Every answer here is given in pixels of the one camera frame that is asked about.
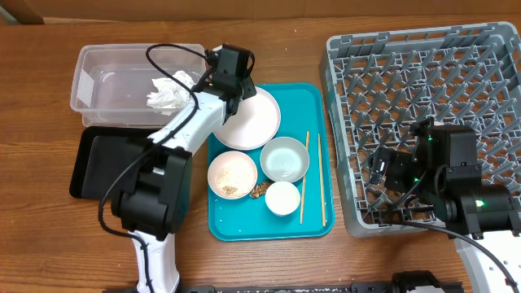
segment dish rack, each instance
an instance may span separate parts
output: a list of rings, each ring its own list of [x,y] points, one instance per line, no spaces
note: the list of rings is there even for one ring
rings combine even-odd
[[[377,147],[411,152],[409,127],[434,116],[477,133],[483,183],[504,184],[521,206],[520,39],[512,24],[472,24],[331,37],[320,64],[335,136],[346,229],[356,237],[417,228],[381,222],[401,194],[368,184]],[[432,212],[398,216],[444,226]]]

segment bowl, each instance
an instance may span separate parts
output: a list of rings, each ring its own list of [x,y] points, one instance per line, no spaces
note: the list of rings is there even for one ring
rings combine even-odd
[[[277,101],[266,90],[255,89],[257,94],[241,101],[237,114],[213,132],[229,148],[249,151],[262,147],[278,131],[281,115]]]
[[[266,191],[266,205],[277,216],[287,216],[300,205],[300,192],[293,183],[279,181]]]
[[[223,199],[241,199],[257,182],[257,168],[252,158],[240,151],[227,151],[208,167],[208,185]]]
[[[294,138],[275,138],[262,149],[260,167],[272,181],[295,182],[308,171],[309,154]]]

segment teal tray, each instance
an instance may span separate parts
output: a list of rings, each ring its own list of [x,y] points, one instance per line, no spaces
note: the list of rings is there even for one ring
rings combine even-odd
[[[249,195],[235,200],[222,199],[208,187],[208,225],[213,235],[223,241],[264,240],[281,238],[320,237],[335,223],[331,171],[327,153],[327,136],[322,97],[309,83],[258,85],[272,94],[280,107],[282,120],[275,137],[292,137],[305,145],[309,131],[309,170],[306,177],[304,220],[300,224],[300,207],[289,216],[275,216],[266,206],[265,197]],[[324,203],[326,226],[322,227],[320,178],[318,174],[318,138],[322,148]],[[208,139],[208,165],[218,155],[231,149],[212,134]],[[268,180],[259,163],[262,147],[245,151],[257,166],[257,184]],[[295,182],[302,192],[302,179]]]

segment wooden chopstick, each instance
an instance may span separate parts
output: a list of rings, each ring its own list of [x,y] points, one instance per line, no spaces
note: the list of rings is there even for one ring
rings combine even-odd
[[[306,151],[309,153],[309,131],[306,135]],[[302,219],[304,218],[304,197],[306,195],[306,174],[304,174],[304,179],[302,179],[302,197],[300,198],[300,224],[302,224]]]
[[[326,227],[326,208],[324,207],[324,177],[322,176],[322,148],[318,134],[318,170],[320,171],[320,201],[322,203],[322,227]]]

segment white tissue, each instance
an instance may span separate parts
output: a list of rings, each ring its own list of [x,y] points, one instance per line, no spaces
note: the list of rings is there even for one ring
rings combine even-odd
[[[195,85],[194,80],[184,71],[176,72],[173,77],[185,84],[188,88]],[[186,106],[190,100],[190,93],[183,89],[177,82],[168,77],[152,79],[152,83],[158,92],[151,92],[147,95],[147,106],[153,108],[173,108],[181,109]],[[170,115],[172,112],[161,112],[164,115]]]

